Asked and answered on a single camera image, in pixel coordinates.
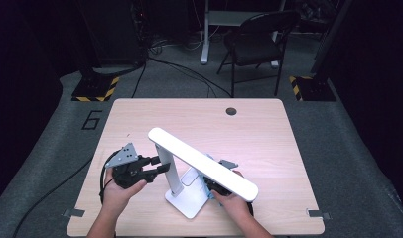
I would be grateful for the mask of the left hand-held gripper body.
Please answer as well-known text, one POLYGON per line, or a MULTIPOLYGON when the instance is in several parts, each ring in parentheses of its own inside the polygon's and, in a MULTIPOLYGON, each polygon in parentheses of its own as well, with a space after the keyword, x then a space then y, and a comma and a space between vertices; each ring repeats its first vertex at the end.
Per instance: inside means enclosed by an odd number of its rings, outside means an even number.
POLYGON ((114 152, 104 164, 106 169, 112 169, 114 181, 126 189, 138 182, 144 165, 142 158, 137 154, 132 143, 126 144, 114 152))

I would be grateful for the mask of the person's right hand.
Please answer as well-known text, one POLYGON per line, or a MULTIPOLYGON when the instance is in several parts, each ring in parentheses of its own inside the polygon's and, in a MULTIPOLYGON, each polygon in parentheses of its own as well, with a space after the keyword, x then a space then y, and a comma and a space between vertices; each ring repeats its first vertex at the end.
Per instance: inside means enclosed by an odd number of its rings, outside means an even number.
POLYGON ((232 220, 239 221, 241 219, 251 217, 247 202, 240 196, 235 194, 224 196, 215 190, 213 190, 211 193, 213 194, 214 198, 224 207, 225 211, 232 220))

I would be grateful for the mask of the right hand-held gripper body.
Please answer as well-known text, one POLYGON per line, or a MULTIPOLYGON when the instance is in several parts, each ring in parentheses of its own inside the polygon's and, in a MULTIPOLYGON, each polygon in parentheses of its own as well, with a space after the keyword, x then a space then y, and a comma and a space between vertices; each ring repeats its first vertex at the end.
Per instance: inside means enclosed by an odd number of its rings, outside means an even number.
MULTIPOLYGON (((227 169, 231 170, 234 168, 238 167, 237 163, 234 162, 230 162, 227 160, 220 160, 219 163, 226 167, 227 169)), ((215 189, 216 192, 218 192, 220 195, 223 196, 229 196, 231 195, 231 191, 227 190, 226 188, 224 188, 223 186, 221 186, 219 183, 217 183, 216 181, 212 180, 211 178, 208 177, 202 177, 204 184, 207 185, 208 187, 215 189)))

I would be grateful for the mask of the white desk frame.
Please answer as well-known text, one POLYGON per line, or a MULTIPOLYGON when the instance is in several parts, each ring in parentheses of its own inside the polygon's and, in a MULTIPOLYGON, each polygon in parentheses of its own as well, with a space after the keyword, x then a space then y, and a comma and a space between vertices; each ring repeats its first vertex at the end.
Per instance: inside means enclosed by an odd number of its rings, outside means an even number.
POLYGON ((204 26, 202 29, 201 50, 202 65, 206 65, 208 63, 210 37, 212 36, 212 33, 209 31, 210 26, 236 27, 240 26, 244 20, 256 15, 256 12, 211 10, 209 8, 209 2, 210 0, 204 0, 204 26))

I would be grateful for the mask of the black stand with striped base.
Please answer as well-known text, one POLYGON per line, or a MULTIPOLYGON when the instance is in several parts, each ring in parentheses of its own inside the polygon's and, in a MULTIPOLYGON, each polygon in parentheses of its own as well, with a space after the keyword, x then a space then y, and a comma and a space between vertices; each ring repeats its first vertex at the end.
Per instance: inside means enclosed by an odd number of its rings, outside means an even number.
POLYGON ((326 36, 322 40, 315 63, 311 69, 313 76, 290 76, 289 80, 298 101, 336 101, 328 79, 336 60, 340 57, 337 48, 343 42, 343 22, 353 0, 342 0, 337 8, 326 36))
POLYGON ((71 94, 72 101, 108 101, 112 96, 119 77, 115 74, 96 72, 87 62, 80 62, 78 70, 81 80, 71 94))

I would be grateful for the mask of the black folding chair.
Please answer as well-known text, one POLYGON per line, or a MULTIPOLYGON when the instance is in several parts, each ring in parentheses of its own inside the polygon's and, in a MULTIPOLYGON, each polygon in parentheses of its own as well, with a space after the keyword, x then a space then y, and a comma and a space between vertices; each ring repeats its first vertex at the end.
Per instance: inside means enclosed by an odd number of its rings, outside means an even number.
POLYGON ((279 63, 274 95, 277 95, 288 37, 300 21, 295 10, 261 13, 245 20, 235 31, 224 37, 227 49, 217 74, 225 65, 231 66, 230 96, 234 96, 237 66, 255 65, 277 61, 279 63))

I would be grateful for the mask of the dark equipment cabinet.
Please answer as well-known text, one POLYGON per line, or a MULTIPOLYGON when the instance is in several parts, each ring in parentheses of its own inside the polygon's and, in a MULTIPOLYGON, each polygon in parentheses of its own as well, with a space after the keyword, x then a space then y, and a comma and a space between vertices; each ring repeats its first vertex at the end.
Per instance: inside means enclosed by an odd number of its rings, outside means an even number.
POLYGON ((132 65, 143 61, 129 0, 78 0, 101 65, 132 65))

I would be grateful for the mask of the person's left hand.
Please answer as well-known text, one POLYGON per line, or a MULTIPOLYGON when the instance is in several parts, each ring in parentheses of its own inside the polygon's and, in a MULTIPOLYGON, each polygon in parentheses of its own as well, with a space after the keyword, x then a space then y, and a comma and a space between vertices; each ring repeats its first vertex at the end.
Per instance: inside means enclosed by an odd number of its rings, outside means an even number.
POLYGON ((121 214, 130 198, 140 192, 147 182, 139 180, 129 188, 117 185, 113 178, 113 170, 108 169, 105 176, 102 209, 112 214, 121 214))

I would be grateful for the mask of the grey tape piece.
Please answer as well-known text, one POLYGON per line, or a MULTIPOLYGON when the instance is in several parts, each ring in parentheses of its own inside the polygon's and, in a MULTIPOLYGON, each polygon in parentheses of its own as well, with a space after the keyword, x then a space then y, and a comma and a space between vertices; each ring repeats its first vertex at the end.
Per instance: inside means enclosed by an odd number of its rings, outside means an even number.
POLYGON ((84 215, 84 210, 76 209, 76 208, 66 209, 63 212, 63 216, 67 217, 67 218, 82 217, 83 215, 84 215))
POLYGON ((307 214, 309 217, 322 218, 323 220, 332 219, 331 215, 327 212, 321 212, 320 210, 307 209, 307 214))

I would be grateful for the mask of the white desk lamp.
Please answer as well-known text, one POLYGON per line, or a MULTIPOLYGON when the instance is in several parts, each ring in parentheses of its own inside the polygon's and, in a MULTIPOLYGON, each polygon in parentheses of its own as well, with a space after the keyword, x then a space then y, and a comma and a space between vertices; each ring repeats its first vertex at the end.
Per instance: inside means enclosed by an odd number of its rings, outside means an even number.
POLYGON ((153 128, 148 138, 155 144, 163 165, 169 190, 165 198, 188 219, 193 219, 208 201, 203 178, 242 197, 254 201, 259 189, 256 184, 236 174, 207 155, 187 145, 161 128, 153 128))

